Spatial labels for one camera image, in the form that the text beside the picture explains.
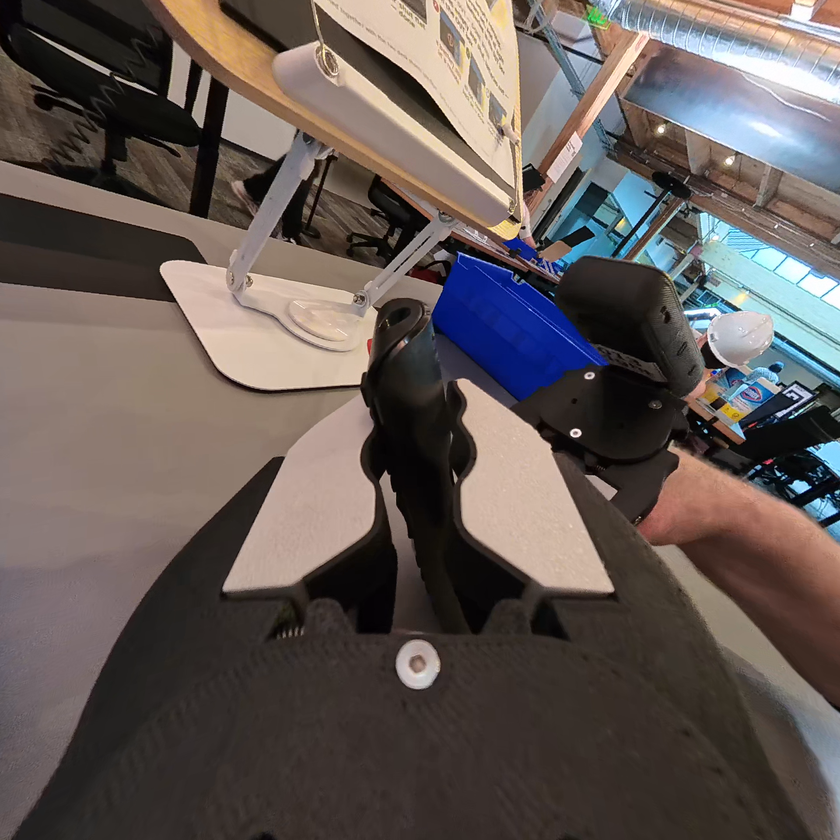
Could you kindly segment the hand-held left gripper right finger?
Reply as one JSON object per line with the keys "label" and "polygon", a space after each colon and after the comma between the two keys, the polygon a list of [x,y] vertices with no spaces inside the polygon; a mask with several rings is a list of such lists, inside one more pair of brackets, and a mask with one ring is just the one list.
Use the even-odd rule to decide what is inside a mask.
{"label": "hand-held left gripper right finger", "polygon": [[468,629],[504,601],[528,620],[556,600],[609,602],[615,585],[548,442],[467,379],[447,384],[454,481],[446,572]]}

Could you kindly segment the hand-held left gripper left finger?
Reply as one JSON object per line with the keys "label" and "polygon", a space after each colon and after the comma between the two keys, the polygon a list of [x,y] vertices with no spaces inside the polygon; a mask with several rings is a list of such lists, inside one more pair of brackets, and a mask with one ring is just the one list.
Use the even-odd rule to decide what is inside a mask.
{"label": "hand-held left gripper left finger", "polygon": [[397,555],[371,412],[357,395],[288,450],[224,581],[230,599],[278,597],[303,616],[318,599],[392,630]]}

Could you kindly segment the black remote control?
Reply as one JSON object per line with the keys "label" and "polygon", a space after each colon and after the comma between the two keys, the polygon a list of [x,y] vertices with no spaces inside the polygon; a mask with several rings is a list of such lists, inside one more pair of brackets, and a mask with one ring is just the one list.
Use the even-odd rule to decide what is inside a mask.
{"label": "black remote control", "polygon": [[452,433],[425,303],[397,298],[378,311],[361,390],[436,617],[445,633],[470,634],[445,563],[453,521]]}

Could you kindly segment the blue plastic bin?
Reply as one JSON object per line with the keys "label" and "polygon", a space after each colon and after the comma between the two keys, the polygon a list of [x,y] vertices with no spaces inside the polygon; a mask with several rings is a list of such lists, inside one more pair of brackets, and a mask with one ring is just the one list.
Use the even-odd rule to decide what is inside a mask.
{"label": "blue plastic bin", "polygon": [[515,400],[569,371],[605,366],[555,303],[511,271],[459,254],[432,312],[435,331]]}

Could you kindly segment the person's right forearm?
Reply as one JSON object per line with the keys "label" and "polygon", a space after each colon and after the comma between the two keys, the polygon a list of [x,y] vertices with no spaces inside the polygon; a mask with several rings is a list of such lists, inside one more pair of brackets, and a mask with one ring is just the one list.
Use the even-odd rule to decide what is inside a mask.
{"label": "person's right forearm", "polygon": [[804,512],[678,447],[637,530],[677,546],[839,708],[839,546]]}

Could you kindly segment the grey desk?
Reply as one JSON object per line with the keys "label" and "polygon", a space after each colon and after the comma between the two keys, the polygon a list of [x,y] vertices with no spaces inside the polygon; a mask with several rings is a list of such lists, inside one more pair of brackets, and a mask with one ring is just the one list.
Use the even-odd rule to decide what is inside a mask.
{"label": "grey desk", "polygon": [[[2,162],[2,194],[189,239],[221,266],[236,227]],[[271,457],[351,391],[249,392],[173,302],[2,285],[2,838],[53,774],[112,646],[163,568]],[[677,547],[704,617],[814,838],[838,838],[838,712]]]}

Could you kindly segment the wooden top table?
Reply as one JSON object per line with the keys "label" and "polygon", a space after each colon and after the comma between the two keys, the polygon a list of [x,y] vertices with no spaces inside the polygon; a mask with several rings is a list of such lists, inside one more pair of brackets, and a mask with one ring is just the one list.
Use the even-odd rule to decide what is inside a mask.
{"label": "wooden top table", "polygon": [[713,376],[705,376],[686,401],[689,416],[699,421],[709,434],[718,434],[725,441],[742,445],[746,441],[744,424],[749,416],[749,407],[739,397],[734,402],[723,401],[721,385]]}

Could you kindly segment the pink mannequin head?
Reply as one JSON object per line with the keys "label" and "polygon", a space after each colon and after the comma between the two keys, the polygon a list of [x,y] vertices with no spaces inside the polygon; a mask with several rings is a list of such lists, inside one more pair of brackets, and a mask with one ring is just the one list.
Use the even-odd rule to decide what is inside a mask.
{"label": "pink mannequin head", "polygon": [[704,366],[700,383],[691,393],[692,397],[699,397],[702,396],[705,392],[709,380],[719,371],[727,370],[729,368],[740,370],[741,367],[743,367],[748,362],[725,362],[723,360],[720,360],[710,348],[708,344],[708,338],[705,333],[700,333],[696,330],[692,330],[692,333],[695,337],[696,345],[698,350],[700,351],[701,359],[703,361]]}

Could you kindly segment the white wipes canister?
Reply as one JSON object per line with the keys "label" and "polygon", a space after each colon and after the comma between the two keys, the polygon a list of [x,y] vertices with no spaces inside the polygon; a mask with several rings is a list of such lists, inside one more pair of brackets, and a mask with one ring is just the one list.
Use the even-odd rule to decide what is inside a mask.
{"label": "white wipes canister", "polygon": [[721,371],[716,377],[717,397],[711,406],[733,424],[750,415],[772,395],[760,379],[748,381],[749,378],[749,374],[733,368]]}

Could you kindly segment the white hard hat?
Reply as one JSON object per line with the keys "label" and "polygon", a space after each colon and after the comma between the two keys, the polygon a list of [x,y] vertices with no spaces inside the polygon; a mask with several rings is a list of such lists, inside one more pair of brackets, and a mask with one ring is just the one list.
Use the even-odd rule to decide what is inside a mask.
{"label": "white hard hat", "polygon": [[755,311],[735,311],[715,317],[706,332],[708,344],[725,362],[751,362],[774,340],[774,321]]}

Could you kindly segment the black pole stand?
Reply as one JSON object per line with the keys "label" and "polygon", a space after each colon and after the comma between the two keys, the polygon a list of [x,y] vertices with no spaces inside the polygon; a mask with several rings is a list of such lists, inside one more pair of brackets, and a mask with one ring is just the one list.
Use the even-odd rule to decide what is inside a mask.
{"label": "black pole stand", "polygon": [[613,258],[621,259],[625,248],[639,234],[641,228],[645,227],[643,234],[637,237],[636,244],[623,257],[624,259],[638,261],[647,246],[664,230],[667,224],[677,215],[678,211],[688,204],[692,197],[692,192],[688,185],[677,180],[670,174],[656,171],[652,175],[652,183],[659,189],[658,194],[654,196],[654,200],[647,210],[644,211],[638,221],[614,248],[612,252]]}

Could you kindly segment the white paper notice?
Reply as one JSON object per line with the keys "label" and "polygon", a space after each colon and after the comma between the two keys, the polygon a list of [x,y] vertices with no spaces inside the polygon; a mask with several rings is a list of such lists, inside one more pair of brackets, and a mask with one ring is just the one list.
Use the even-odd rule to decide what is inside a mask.
{"label": "white paper notice", "polygon": [[559,183],[563,173],[569,168],[576,156],[581,152],[582,140],[577,132],[572,132],[571,137],[557,153],[546,172],[547,180],[552,183]]}

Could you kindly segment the black table leg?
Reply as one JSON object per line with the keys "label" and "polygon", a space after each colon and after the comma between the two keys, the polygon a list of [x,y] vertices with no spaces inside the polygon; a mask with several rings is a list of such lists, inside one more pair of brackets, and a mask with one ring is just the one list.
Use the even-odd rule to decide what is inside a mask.
{"label": "black table leg", "polygon": [[228,88],[211,77],[206,98],[202,136],[197,146],[188,212],[207,218],[211,206],[217,172],[219,147],[228,103]]}

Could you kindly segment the printed instruction sheet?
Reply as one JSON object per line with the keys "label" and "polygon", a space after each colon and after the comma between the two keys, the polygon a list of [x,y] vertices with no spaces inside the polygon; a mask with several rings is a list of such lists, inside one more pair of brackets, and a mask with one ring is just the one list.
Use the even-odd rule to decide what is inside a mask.
{"label": "printed instruction sheet", "polygon": [[509,1],[318,1],[418,82],[505,186],[515,186],[518,42]]}

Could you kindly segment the wooden book stand board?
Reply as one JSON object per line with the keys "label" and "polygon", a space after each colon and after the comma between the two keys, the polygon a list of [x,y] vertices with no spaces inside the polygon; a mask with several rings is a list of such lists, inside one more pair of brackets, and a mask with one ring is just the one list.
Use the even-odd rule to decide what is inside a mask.
{"label": "wooden book stand board", "polygon": [[145,2],[166,34],[216,80],[387,181],[500,241],[519,231],[521,198],[480,174],[353,68],[338,82],[314,47],[278,54],[218,2]]}

